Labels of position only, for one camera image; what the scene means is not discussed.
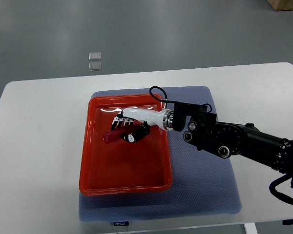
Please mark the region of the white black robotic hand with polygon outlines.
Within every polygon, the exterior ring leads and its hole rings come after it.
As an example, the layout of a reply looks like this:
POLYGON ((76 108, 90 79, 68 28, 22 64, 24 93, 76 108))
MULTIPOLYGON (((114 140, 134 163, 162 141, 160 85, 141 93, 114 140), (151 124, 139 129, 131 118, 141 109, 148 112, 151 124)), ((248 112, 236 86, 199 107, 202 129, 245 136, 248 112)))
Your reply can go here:
POLYGON ((152 126, 158 126, 164 131, 172 130, 173 111, 163 109, 125 108, 113 119, 111 130, 122 130, 120 138, 135 143, 146 137, 152 126))

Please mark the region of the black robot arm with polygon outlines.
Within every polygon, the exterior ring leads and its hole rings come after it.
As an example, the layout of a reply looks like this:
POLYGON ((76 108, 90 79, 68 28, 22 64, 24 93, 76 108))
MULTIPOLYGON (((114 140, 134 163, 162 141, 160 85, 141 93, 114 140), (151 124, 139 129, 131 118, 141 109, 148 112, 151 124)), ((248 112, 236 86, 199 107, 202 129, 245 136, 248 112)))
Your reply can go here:
POLYGON ((293 198, 276 187, 290 180, 293 190, 293 140, 279 138, 259 131, 254 124, 245 125, 217 121, 212 106, 172 101, 174 110, 164 117, 165 128, 183 132, 186 143, 220 158, 242 155, 283 174, 271 182, 270 193, 279 200, 293 205, 293 198))

